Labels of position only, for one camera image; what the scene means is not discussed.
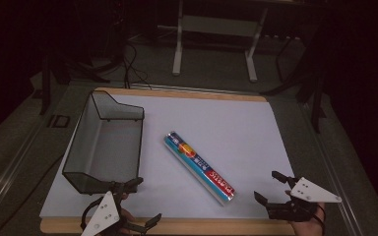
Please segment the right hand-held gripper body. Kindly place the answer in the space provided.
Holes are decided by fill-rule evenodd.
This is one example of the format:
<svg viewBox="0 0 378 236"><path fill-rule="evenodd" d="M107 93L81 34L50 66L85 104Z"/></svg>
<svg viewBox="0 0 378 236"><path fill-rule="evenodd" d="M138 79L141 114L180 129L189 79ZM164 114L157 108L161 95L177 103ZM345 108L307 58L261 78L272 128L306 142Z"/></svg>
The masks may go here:
<svg viewBox="0 0 378 236"><path fill-rule="evenodd" d="M319 203L339 204L342 198L307 180L296 178L294 188L290 188L290 200L284 204L269 203L265 207L270 219L294 222L308 221L317 211Z"/></svg>

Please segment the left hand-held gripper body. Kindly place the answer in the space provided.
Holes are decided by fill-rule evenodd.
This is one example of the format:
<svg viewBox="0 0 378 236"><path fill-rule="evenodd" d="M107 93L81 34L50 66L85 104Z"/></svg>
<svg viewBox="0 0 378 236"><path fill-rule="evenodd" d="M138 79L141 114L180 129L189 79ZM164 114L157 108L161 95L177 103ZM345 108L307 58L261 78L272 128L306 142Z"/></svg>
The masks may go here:
<svg viewBox="0 0 378 236"><path fill-rule="evenodd" d="M97 209L83 229L81 236L95 236L115 223L126 222L127 219L120 215L123 194L126 194L123 192L123 185L120 185L116 190L108 191L97 202Z"/></svg>

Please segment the black wire mesh basket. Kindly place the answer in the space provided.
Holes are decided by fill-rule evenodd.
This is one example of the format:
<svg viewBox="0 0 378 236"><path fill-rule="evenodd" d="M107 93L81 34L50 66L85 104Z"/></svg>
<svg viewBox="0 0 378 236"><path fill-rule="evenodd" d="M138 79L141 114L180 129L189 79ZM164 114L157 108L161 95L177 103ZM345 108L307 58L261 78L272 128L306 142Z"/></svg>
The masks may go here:
<svg viewBox="0 0 378 236"><path fill-rule="evenodd" d="M95 90L80 117L62 170L81 194L104 194L139 177L145 110Z"/></svg>

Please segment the blue and red wrap box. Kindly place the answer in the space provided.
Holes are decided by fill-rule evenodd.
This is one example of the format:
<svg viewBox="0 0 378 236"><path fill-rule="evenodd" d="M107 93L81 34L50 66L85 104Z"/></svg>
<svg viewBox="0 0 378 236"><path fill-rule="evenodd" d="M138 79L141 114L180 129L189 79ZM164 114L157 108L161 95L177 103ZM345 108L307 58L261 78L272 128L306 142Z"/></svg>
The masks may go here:
<svg viewBox="0 0 378 236"><path fill-rule="evenodd" d="M168 133L163 141L173 155L221 205L224 206L233 200L235 189L176 132Z"/></svg>

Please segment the person's left hand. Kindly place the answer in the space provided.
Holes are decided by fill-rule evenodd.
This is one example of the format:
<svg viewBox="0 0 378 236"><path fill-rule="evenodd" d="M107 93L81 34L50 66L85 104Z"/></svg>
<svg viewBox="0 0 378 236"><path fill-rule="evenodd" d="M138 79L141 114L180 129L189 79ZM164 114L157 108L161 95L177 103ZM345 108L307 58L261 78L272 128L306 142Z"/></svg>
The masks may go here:
<svg viewBox="0 0 378 236"><path fill-rule="evenodd" d="M123 194L122 195L122 199L123 200L126 200L127 198L128 198L128 194ZM135 220L135 217L127 209L125 209L125 208L121 209L120 215L124 216L128 221L134 221ZM119 230L119 232L121 234L126 234L126 235L130 235L131 234L131 231L129 229L126 229L126 228L121 228Z"/></svg>

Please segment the person's right hand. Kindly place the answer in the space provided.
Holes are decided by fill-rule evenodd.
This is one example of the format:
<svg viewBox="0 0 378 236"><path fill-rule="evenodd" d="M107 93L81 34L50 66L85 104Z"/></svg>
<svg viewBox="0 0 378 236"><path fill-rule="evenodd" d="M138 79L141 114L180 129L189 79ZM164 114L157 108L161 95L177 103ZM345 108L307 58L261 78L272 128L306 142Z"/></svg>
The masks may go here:
<svg viewBox="0 0 378 236"><path fill-rule="evenodd" d="M325 235L325 204L319 203L317 211L309 221L290 221L295 236L324 236Z"/></svg>

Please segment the white table mat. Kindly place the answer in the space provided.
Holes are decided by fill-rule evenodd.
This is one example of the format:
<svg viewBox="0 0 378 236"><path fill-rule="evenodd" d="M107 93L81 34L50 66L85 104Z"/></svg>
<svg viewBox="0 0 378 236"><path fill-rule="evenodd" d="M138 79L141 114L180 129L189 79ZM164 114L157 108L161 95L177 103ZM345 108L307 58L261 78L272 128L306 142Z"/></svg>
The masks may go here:
<svg viewBox="0 0 378 236"><path fill-rule="evenodd" d="M111 94L124 104L145 110L139 176L143 183L123 207L137 217L167 218L266 217L254 192L283 203L284 186L272 179L292 169L271 105L261 101L171 98ZM221 205L165 146L176 132L236 191ZM63 176L66 156L41 210L42 217L79 216L103 194L81 194Z"/></svg>

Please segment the white metal stand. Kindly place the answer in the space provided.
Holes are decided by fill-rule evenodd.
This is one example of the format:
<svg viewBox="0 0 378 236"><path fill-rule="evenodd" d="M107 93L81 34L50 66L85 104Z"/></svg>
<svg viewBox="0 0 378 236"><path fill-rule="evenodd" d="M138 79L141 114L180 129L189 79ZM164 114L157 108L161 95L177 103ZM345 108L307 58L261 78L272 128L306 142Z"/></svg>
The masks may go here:
<svg viewBox="0 0 378 236"><path fill-rule="evenodd" d="M257 22L251 22L185 15L183 13L183 5L184 0L179 0L177 18L177 39L172 66L172 75L179 76L181 72L183 54L183 33L185 31L193 31L201 33L250 37L252 39L252 43L251 46L244 51L244 57L249 80L251 83L256 83L258 81L258 77L256 74L253 55L255 53L259 38L261 36L265 20L268 16L269 8L264 7L259 15L259 20Z"/></svg>

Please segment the aluminium rail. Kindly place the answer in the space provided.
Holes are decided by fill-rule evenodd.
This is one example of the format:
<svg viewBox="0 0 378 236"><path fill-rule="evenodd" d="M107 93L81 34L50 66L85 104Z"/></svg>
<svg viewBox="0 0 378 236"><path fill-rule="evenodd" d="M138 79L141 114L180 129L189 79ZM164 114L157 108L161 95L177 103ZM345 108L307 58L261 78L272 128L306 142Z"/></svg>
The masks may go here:
<svg viewBox="0 0 378 236"><path fill-rule="evenodd" d="M348 232L348 236L363 236L361 225L356 218L356 211L351 205L352 180L357 167L352 166L354 155L346 133L336 120L333 112L326 111L325 116L318 120L319 132L311 124L311 108L308 104L298 105L311 132L314 143L322 158L325 176L331 189L337 193L342 202L338 209Z"/></svg>
<svg viewBox="0 0 378 236"><path fill-rule="evenodd" d="M0 202L11 188L37 135L48 128L47 123L52 115L65 114L41 116L16 111L0 125Z"/></svg>

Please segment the black bracket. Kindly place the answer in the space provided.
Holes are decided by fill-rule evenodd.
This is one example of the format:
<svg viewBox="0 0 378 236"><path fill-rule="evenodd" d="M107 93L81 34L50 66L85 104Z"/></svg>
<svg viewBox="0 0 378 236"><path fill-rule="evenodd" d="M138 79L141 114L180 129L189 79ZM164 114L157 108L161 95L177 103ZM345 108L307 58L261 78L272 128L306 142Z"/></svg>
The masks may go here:
<svg viewBox="0 0 378 236"><path fill-rule="evenodd" d="M65 115L52 115L47 123L48 128L67 128L71 118Z"/></svg>

